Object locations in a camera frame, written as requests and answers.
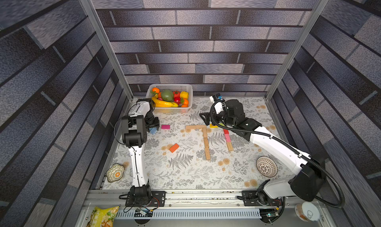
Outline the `natural wood block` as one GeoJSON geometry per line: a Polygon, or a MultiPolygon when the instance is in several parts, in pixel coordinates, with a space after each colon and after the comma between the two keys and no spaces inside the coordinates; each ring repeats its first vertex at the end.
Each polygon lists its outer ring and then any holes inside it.
{"type": "Polygon", "coordinates": [[[196,125],[187,125],[186,126],[186,130],[193,130],[193,129],[197,129],[197,126],[196,125]]]}
{"type": "Polygon", "coordinates": [[[205,159],[206,160],[210,160],[210,151],[209,151],[209,148],[205,148],[204,151],[205,151],[205,159]]]}
{"type": "Polygon", "coordinates": [[[203,128],[207,128],[206,125],[196,125],[196,129],[203,129],[203,128]]]}

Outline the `wood block marked 71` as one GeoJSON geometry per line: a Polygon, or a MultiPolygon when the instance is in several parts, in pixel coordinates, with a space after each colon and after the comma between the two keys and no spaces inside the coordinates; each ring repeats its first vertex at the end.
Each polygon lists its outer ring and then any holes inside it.
{"type": "Polygon", "coordinates": [[[203,141],[204,141],[204,148],[205,148],[205,150],[206,150],[206,149],[209,149],[209,142],[208,142],[207,137],[204,137],[204,138],[203,138],[203,141]]]}

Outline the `orange block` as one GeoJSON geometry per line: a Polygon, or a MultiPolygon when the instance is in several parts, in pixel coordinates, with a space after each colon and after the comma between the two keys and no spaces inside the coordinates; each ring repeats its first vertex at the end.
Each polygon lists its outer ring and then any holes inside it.
{"type": "Polygon", "coordinates": [[[170,147],[169,151],[171,153],[174,153],[179,148],[179,145],[176,143],[173,146],[170,147]]]}

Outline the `pink block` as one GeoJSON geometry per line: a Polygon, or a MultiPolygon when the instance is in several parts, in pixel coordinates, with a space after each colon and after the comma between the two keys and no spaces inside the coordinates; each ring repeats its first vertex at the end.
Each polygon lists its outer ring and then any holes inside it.
{"type": "Polygon", "coordinates": [[[229,134],[225,134],[225,139],[227,143],[231,143],[231,138],[229,134]]]}

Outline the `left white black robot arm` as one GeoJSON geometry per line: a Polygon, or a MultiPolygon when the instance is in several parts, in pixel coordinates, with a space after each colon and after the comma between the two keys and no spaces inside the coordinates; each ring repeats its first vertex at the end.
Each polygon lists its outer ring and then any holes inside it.
{"type": "Polygon", "coordinates": [[[127,206],[160,206],[160,201],[152,193],[145,169],[143,148],[151,128],[160,126],[159,118],[154,116],[155,103],[149,98],[138,99],[127,114],[119,118],[121,138],[116,141],[127,147],[133,171],[133,181],[127,195],[127,206]]]}

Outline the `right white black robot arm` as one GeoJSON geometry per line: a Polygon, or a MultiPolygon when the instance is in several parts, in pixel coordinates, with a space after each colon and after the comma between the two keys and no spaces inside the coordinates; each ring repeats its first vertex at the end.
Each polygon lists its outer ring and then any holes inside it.
{"type": "Polygon", "coordinates": [[[220,94],[210,97],[212,105],[208,113],[200,117],[206,125],[212,124],[231,131],[243,139],[260,146],[282,162],[294,177],[266,180],[251,198],[262,206],[270,205],[281,197],[297,196],[304,201],[317,200],[333,208],[342,208],[345,197],[342,188],[325,169],[322,161],[303,152],[268,131],[258,121],[247,118],[242,103],[237,99],[224,100],[220,94]],[[321,187],[329,180],[338,194],[338,203],[326,201],[318,196],[321,187]]]}

